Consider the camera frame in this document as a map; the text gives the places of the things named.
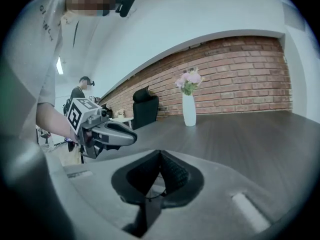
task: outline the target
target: person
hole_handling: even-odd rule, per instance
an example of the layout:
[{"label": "person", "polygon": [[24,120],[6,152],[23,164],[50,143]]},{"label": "person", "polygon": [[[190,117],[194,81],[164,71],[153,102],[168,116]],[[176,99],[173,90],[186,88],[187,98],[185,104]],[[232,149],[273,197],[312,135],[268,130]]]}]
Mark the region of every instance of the person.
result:
[{"label": "person", "polygon": [[89,77],[83,76],[80,78],[79,84],[75,88],[72,89],[70,98],[68,98],[66,100],[65,106],[63,107],[63,114],[65,116],[67,115],[67,113],[69,111],[69,108],[70,108],[70,105],[71,105],[73,98],[85,98],[86,96],[85,96],[83,90],[87,90],[88,86],[92,86],[92,85],[94,85],[94,82],[91,82]]},{"label": "person", "polygon": [[20,12],[2,46],[0,84],[14,87],[23,103],[6,101],[0,134],[37,141],[35,126],[77,141],[67,118],[54,109],[56,64],[66,13],[105,16],[115,0],[32,0]]}]

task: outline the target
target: small table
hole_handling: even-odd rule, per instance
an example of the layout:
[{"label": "small table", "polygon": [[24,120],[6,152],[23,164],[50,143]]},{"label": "small table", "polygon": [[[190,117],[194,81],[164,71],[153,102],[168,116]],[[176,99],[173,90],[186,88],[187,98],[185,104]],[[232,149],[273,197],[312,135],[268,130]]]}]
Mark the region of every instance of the small table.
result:
[{"label": "small table", "polygon": [[110,118],[111,121],[116,121],[120,123],[126,123],[128,122],[129,127],[132,128],[131,120],[133,120],[133,117],[117,117],[117,118]]}]

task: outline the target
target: brick wall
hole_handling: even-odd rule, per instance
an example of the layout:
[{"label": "brick wall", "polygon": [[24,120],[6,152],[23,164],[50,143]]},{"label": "brick wall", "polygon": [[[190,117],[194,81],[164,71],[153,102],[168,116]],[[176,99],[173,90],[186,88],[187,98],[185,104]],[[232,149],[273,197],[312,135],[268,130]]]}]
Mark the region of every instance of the brick wall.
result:
[{"label": "brick wall", "polygon": [[292,109],[291,82],[276,38],[242,36],[208,41],[144,68],[100,101],[133,117],[133,94],[149,86],[159,97],[158,116],[182,115],[182,94],[174,82],[197,66],[205,81],[194,91],[197,114]]}]

